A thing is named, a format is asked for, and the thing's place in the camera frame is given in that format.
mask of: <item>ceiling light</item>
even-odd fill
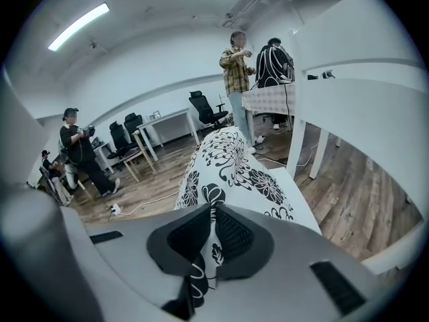
[[[70,25],[68,28],[66,28],[52,43],[50,46],[48,46],[49,50],[57,51],[63,43],[73,36],[77,31],[79,31],[81,28],[83,28],[87,23],[91,22],[95,18],[99,17],[100,15],[106,13],[109,11],[109,8],[104,3],[96,8],[94,8],[92,11],[89,11],[87,14],[80,17],[78,20],[76,20],[72,25]]]

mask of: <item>person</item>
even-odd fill
[[[61,172],[58,170],[57,164],[52,164],[48,160],[49,152],[47,150],[42,151],[42,166],[49,172],[49,179],[55,186],[56,192],[58,193],[58,198],[60,198],[61,203],[67,207],[69,206],[71,200],[74,196],[66,190],[62,183],[60,182]]]
[[[262,49],[261,49],[261,51],[259,52],[257,63],[259,63],[259,57],[262,55],[262,53],[265,50],[271,48],[272,46],[280,47],[280,46],[282,46],[282,41],[279,38],[272,38],[272,39],[270,39],[267,42],[267,45],[263,46]],[[273,114],[273,118],[272,118],[273,129],[274,130],[278,130],[280,128],[280,123],[285,123],[286,122],[286,117],[287,117],[286,115],[282,115],[280,113],[274,113]]]
[[[255,69],[248,68],[243,58],[250,58],[252,53],[243,49],[246,45],[246,36],[243,32],[233,32],[229,41],[231,47],[222,53],[219,64],[223,68],[223,79],[233,108],[234,124],[247,140],[250,154],[254,154],[256,150],[253,147],[246,111],[241,102],[241,93],[249,90],[249,75],[255,74]]]
[[[66,122],[60,130],[61,142],[68,151],[67,156],[79,170],[88,174],[100,195],[115,194],[119,190],[121,180],[110,181],[95,161],[95,153],[89,141],[89,134],[76,124],[77,109],[67,108],[63,120]]]

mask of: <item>checkered tablecloth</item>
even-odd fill
[[[243,106],[250,111],[295,115],[295,84],[290,83],[243,92]]]

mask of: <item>office chair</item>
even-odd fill
[[[141,117],[141,115],[135,115],[135,113],[130,113],[125,117],[125,122],[123,125],[125,126],[125,129],[127,129],[128,131],[130,140],[134,140],[133,133],[138,130],[137,126],[141,124],[143,124],[143,118]],[[150,137],[147,131],[144,130],[144,132],[147,139],[150,140]],[[145,146],[145,142],[143,140],[143,136],[141,135],[141,133],[139,133],[139,139],[141,143]]]
[[[109,154],[107,156],[108,159],[121,159],[125,153],[128,152],[128,150],[138,147],[137,142],[128,143],[127,139],[125,138],[125,132],[122,125],[118,124],[116,121],[109,126],[109,129],[113,138],[113,143],[116,147],[116,152]]]
[[[219,112],[213,113],[212,108],[208,104],[207,98],[202,95],[201,91],[190,92],[189,101],[194,105],[199,114],[199,120],[203,124],[212,124],[215,129],[222,128],[219,119],[226,117],[228,111],[222,111],[222,105],[217,105]]]

